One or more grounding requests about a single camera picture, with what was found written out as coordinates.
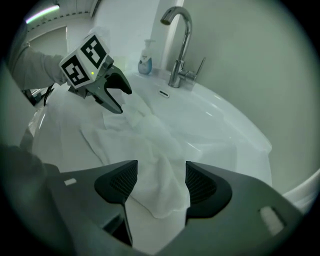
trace soap dispenser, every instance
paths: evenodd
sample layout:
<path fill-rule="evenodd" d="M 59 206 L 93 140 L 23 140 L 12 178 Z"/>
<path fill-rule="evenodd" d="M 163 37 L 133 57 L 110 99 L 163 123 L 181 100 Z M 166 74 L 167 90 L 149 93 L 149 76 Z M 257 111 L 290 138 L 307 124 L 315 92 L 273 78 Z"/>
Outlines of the soap dispenser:
<path fill-rule="evenodd" d="M 151 58 L 151 49 L 150 45 L 155 40 L 146 39 L 145 48 L 141 52 L 141 57 L 138 63 L 138 71 L 140 74 L 148 75 L 152 70 L 152 58 Z"/>

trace white towel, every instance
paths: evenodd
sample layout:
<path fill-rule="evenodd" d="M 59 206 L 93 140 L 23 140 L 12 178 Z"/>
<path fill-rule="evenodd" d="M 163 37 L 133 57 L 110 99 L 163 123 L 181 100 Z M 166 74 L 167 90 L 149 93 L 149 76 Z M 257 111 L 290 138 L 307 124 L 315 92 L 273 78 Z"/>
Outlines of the white towel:
<path fill-rule="evenodd" d="M 123 98 L 123 114 L 104 112 L 105 129 L 85 123 L 82 135 L 103 165 L 138 160 L 131 196 L 155 218 L 187 209 L 190 195 L 180 145 L 136 93 Z"/>

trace ceiling light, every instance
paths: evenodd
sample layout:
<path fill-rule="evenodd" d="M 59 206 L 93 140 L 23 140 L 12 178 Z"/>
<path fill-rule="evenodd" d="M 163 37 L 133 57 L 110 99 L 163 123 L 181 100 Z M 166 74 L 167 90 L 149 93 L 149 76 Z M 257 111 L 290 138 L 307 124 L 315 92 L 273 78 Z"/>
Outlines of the ceiling light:
<path fill-rule="evenodd" d="M 53 12 L 55 10 L 58 10 L 58 9 L 59 9 L 59 5 L 54 5 L 52 7 L 49 7 L 47 9 L 44 9 L 44 10 L 38 12 L 36 15 L 33 15 L 31 18 L 28 18 L 25 22 L 27 24 L 29 24 L 30 22 L 33 22 L 35 19 L 37 19 L 37 18 L 39 18 L 39 17 L 41 17 L 43 15 L 46 15 L 46 14 L 48 14 L 50 12 Z"/>

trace white sink basin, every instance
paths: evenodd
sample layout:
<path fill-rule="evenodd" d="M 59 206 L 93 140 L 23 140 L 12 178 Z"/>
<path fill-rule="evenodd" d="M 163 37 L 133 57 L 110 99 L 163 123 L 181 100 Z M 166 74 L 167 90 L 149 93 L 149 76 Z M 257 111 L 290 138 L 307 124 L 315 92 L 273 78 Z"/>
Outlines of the white sink basin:
<path fill-rule="evenodd" d="M 246 174 L 272 185 L 268 154 L 272 147 L 261 131 L 239 110 L 196 84 L 192 91 L 167 85 L 169 73 L 158 76 L 126 74 L 135 91 L 181 144 L 189 161 Z M 80 123 L 104 127 L 107 110 L 92 97 L 85 100 L 63 85 L 48 99 L 35 132 L 33 152 L 61 172 L 102 165 L 80 132 Z M 155 219 L 134 199 L 126 202 L 133 246 L 149 254 L 158 252 L 185 225 L 185 212 Z"/>

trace chrome faucet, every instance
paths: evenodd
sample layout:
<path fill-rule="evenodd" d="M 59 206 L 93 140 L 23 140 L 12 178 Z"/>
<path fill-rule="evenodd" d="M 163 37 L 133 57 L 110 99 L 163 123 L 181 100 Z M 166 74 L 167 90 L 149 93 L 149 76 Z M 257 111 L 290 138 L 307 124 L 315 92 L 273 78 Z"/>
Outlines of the chrome faucet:
<path fill-rule="evenodd" d="M 161 18 L 161 23 L 170 25 L 176 15 L 182 15 L 185 22 L 184 39 L 178 59 L 175 61 L 168 85 L 174 88 L 180 87 L 181 79 L 194 83 L 198 73 L 200 72 L 206 58 L 203 58 L 198 71 L 192 72 L 184 69 L 185 56 L 192 33 L 192 20 L 190 13 L 183 7 L 174 6 L 169 8 Z"/>

